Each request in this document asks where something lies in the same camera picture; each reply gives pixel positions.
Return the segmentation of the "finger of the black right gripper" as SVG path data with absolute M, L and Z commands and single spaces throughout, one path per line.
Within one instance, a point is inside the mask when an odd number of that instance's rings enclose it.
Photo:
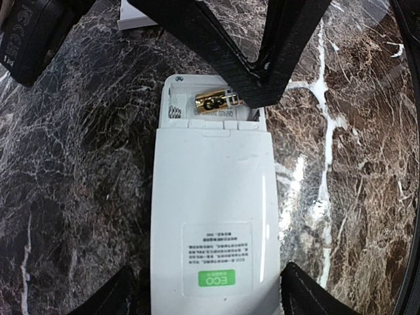
M 269 1 L 255 69 L 269 95 L 281 95 L 331 1 Z
M 259 58 L 250 62 L 203 1 L 130 1 L 189 49 L 203 58 L 250 108 L 277 104 L 281 76 L 274 71 L 279 55 L 276 34 L 267 31 Z

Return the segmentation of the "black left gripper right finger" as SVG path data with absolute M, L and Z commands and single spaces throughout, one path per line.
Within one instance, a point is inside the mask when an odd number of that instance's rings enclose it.
M 329 294 L 294 262 L 287 263 L 280 275 L 285 315 L 359 315 Z

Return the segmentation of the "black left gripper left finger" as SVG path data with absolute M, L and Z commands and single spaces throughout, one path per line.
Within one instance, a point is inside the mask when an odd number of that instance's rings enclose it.
M 98 291 L 68 315 L 136 314 L 137 298 L 133 269 L 122 267 Z

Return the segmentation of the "white battery cover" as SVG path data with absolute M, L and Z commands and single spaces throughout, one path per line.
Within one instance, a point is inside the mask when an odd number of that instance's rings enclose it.
M 121 0 L 119 20 L 117 21 L 117 26 L 120 31 L 156 25 L 157 23 L 130 5 L 127 0 Z

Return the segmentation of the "gold AAA battery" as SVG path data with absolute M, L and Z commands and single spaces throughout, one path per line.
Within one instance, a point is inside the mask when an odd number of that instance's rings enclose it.
M 243 104 L 243 100 L 232 89 L 219 89 L 195 96 L 195 105 L 200 114 L 209 114 Z

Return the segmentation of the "white remote control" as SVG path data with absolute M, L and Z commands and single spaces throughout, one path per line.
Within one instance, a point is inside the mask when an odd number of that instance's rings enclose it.
M 272 136 L 263 109 L 196 97 L 217 75 L 163 86 L 150 232 L 152 314 L 279 314 L 280 244 Z

